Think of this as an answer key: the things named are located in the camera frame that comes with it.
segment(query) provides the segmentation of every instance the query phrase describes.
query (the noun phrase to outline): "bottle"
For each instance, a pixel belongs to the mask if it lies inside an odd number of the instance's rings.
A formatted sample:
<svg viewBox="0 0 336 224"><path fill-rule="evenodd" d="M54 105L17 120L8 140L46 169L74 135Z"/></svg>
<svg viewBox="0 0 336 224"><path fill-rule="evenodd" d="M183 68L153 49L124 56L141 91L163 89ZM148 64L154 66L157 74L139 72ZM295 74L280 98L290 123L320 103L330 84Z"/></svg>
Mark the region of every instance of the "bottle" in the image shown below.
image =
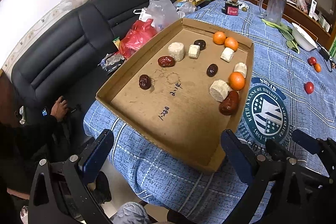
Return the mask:
<svg viewBox="0 0 336 224"><path fill-rule="evenodd" d="M222 12L226 15L237 16L239 11L238 0L227 0L225 6L222 9Z"/></svg>

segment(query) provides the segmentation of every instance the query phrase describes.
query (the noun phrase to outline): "white cylindrical food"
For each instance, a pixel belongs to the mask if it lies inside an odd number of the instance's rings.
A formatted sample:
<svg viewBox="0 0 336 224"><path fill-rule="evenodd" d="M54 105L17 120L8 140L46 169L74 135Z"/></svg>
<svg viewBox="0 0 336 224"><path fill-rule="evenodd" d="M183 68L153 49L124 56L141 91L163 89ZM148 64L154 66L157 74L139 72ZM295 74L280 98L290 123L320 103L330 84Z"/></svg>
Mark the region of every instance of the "white cylindrical food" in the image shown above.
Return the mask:
<svg viewBox="0 0 336 224"><path fill-rule="evenodd" d="M244 78L246 78L246 73L247 73L247 67L246 64L243 62L239 62L235 65L234 71L240 72Z"/></svg>
<svg viewBox="0 0 336 224"><path fill-rule="evenodd" d="M221 59L225 60L226 62L230 62L232 57L233 57L233 54L234 54L234 50L229 48L229 47L226 47L224 49L224 51L222 52L222 55L220 56Z"/></svg>
<svg viewBox="0 0 336 224"><path fill-rule="evenodd" d="M184 58L184 45L180 42L173 42L168 46L168 55L171 56L176 62Z"/></svg>
<svg viewBox="0 0 336 224"><path fill-rule="evenodd" d="M209 89L209 93L216 101L222 102L227 97L229 90L230 87L225 81L215 80Z"/></svg>
<svg viewBox="0 0 336 224"><path fill-rule="evenodd" d="M189 47L188 56L190 58L198 58L198 55L200 53L200 48L201 47L199 45L191 44Z"/></svg>

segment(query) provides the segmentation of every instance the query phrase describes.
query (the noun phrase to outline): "leafy vegetable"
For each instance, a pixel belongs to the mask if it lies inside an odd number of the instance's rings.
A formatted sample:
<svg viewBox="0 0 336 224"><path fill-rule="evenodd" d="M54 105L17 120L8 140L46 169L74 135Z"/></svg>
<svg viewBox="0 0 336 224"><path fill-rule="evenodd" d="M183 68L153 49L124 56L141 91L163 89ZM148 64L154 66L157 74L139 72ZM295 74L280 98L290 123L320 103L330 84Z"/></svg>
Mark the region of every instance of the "leafy vegetable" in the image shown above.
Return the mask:
<svg viewBox="0 0 336 224"><path fill-rule="evenodd" d="M299 48L298 48L297 43L295 42L295 40L292 40L292 41L287 40L286 45L292 51L294 51L294 52L296 52L298 54L300 53L300 50L299 50Z"/></svg>
<svg viewBox="0 0 336 224"><path fill-rule="evenodd" d="M283 37L287 40L294 40L294 37L289 33L289 31L285 31L283 29L279 29L279 31L282 33Z"/></svg>
<svg viewBox="0 0 336 224"><path fill-rule="evenodd" d="M299 47L297 46L296 41L294 40L294 37L292 36L292 28L288 27L284 23L280 23L280 25L277 25L273 22L269 22L265 19L262 19L262 22L264 22L267 26L270 26L272 28L277 28L283 37L287 40L286 45L289 49L296 53L300 53Z"/></svg>

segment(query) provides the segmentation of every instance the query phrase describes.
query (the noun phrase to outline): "metal bolt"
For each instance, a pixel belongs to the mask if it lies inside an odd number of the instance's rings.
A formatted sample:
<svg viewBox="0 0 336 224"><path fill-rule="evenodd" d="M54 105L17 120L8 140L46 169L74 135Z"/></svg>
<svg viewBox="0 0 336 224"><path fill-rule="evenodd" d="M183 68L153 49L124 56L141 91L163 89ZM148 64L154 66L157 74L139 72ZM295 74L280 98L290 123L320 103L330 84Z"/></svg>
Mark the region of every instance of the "metal bolt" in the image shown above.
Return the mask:
<svg viewBox="0 0 336 224"><path fill-rule="evenodd" d="M265 161L266 157L264 155L260 154L260 155L257 156L257 160L259 160L259 161Z"/></svg>
<svg viewBox="0 0 336 224"><path fill-rule="evenodd" d="M296 164L296 159L290 158L288 161L291 165Z"/></svg>
<svg viewBox="0 0 336 224"><path fill-rule="evenodd" d="M71 162L75 162L76 160L78 160L78 156L77 155L70 156L70 161Z"/></svg>
<svg viewBox="0 0 336 224"><path fill-rule="evenodd" d="M42 159L40 160L40 165L43 166L47 163L47 160L46 159Z"/></svg>

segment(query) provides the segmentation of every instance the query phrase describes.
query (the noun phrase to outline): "cardboard tray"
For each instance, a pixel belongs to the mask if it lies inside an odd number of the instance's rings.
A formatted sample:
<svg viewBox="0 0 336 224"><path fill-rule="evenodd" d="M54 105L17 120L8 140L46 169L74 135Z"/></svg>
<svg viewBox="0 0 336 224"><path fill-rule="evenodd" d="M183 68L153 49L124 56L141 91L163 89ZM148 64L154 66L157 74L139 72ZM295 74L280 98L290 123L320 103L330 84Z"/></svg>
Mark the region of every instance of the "cardboard tray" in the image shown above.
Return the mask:
<svg viewBox="0 0 336 224"><path fill-rule="evenodd" d="M213 34L223 31L234 37L239 48L230 63L222 60L223 45L212 41ZM197 39L206 41L198 59L188 57L189 46ZM185 57L175 66L161 68L158 58L168 55L168 45L182 42ZM214 172L225 153L220 145L223 130L237 130L252 78L254 45L236 32L192 19L180 19L153 37L125 62L101 87L97 100L144 138L172 156L198 170ZM209 88L216 79L228 81L238 62L247 65L245 87L239 91L240 104L235 115L224 116L219 102ZM208 77L212 63L218 72ZM148 90L139 87L139 77L152 79Z"/></svg>

